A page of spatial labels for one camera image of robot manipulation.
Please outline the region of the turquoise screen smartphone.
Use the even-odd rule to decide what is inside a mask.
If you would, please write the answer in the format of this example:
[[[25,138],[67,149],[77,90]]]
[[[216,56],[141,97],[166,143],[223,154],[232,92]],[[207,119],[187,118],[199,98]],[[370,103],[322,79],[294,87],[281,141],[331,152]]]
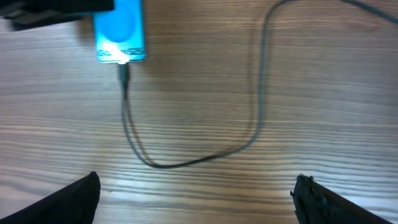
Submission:
[[[142,0],[115,0],[112,11],[93,14],[93,30],[100,62],[124,64],[146,58]]]

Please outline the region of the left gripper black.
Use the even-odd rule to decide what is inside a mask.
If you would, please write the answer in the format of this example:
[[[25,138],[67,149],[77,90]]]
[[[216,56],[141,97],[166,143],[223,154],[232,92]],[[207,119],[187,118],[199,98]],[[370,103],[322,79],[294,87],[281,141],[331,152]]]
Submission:
[[[13,31],[80,20],[97,12],[112,11],[114,0],[1,0],[1,18]]]

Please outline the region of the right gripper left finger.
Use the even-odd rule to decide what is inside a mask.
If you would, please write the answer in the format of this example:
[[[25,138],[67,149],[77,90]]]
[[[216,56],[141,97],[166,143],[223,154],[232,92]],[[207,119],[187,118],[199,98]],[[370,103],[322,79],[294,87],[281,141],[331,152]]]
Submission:
[[[80,180],[1,219],[1,224],[92,224],[100,200],[100,178]]]

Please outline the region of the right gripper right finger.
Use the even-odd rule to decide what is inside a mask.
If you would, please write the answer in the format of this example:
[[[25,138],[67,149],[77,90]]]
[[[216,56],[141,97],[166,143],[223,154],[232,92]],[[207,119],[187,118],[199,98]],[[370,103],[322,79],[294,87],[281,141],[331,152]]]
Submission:
[[[392,224],[300,174],[290,192],[300,224]]]

